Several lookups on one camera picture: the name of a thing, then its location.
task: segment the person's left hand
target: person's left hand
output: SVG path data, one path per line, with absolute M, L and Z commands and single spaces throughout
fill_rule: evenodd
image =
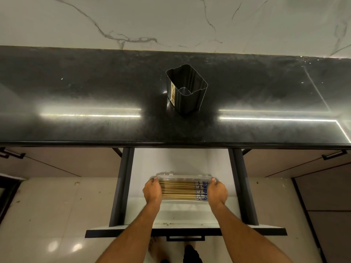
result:
M 160 207 L 162 201 L 162 190 L 157 177 L 147 181 L 144 186 L 143 193 L 147 204 L 155 204 L 158 208 Z

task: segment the black container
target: black container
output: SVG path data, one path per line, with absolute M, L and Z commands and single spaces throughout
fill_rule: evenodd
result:
M 167 96 L 180 114 L 199 109 L 207 89 L 206 81 L 188 64 L 167 70 Z

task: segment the container label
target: container label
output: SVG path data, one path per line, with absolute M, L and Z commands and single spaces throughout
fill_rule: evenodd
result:
M 175 91 L 176 91 L 176 88 L 175 88 L 176 86 L 171 82 L 171 102 L 172 102 L 172 104 L 173 104 L 173 106 L 174 106 L 174 97 L 175 97 Z

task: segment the black countertop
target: black countertop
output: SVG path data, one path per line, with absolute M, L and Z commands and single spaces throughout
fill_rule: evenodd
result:
M 208 89 L 182 117 L 165 72 L 185 63 Z M 0 46 L 0 144 L 351 148 L 350 70 L 337 58 Z

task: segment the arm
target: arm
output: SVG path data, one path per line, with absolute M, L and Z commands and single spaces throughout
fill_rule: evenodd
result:
M 292 263 L 278 247 L 244 224 L 225 206 L 227 189 L 224 184 L 212 178 L 207 197 L 233 262 Z
M 160 210 L 161 186 L 157 177 L 149 180 L 143 189 L 146 205 L 135 220 L 118 236 L 96 263 L 142 263 L 150 241 L 152 224 Z

